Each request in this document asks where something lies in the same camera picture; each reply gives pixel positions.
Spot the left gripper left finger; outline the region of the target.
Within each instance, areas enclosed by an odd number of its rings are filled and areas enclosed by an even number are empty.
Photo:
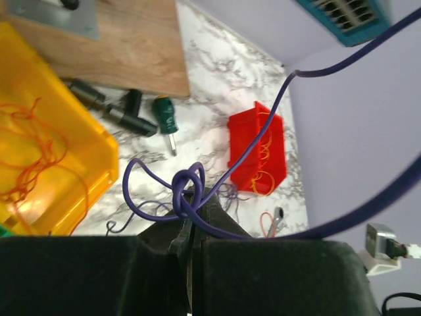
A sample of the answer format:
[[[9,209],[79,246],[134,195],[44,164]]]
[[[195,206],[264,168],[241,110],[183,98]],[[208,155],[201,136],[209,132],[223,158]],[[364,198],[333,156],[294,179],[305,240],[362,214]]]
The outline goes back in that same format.
[[[1,239],[2,315],[186,315],[189,220],[137,236]]]

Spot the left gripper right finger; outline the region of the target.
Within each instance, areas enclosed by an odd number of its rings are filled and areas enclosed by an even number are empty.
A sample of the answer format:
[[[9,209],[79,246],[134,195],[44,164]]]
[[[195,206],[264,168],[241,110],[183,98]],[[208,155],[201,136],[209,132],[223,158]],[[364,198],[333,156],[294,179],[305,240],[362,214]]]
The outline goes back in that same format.
[[[352,247],[322,240],[219,240],[195,231],[194,315],[378,315]]]

